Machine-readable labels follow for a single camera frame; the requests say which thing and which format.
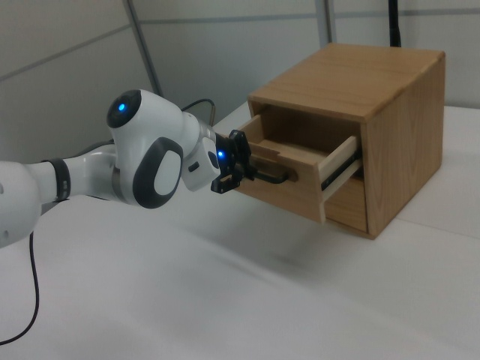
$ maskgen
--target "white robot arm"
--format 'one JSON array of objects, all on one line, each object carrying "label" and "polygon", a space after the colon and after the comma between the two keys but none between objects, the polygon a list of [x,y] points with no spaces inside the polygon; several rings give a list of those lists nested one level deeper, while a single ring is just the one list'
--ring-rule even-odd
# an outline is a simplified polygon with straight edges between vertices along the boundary
[{"label": "white robot arm", "polygon": [[172,197],[180,177],[195,191],[221,176],[219,136],[162,97],[127,91],[113,101],[107,124],[113,141],[79,156],[32,165],[0,161],[0,248],[29,235],[44,203],[84,194],[155,209]]}]

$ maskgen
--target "white table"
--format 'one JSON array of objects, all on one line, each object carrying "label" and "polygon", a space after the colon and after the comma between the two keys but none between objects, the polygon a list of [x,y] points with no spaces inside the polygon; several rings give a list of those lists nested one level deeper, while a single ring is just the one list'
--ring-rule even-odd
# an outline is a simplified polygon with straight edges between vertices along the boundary
[{"label": "white table", "polygon": [[[375,241],[207,187],[63,202],[35,231],[37,322],[0,359],[479,359],[479,134],[445,109],[441,169]],[[5,339],[34,306],[26,240],[0,274]]]}]

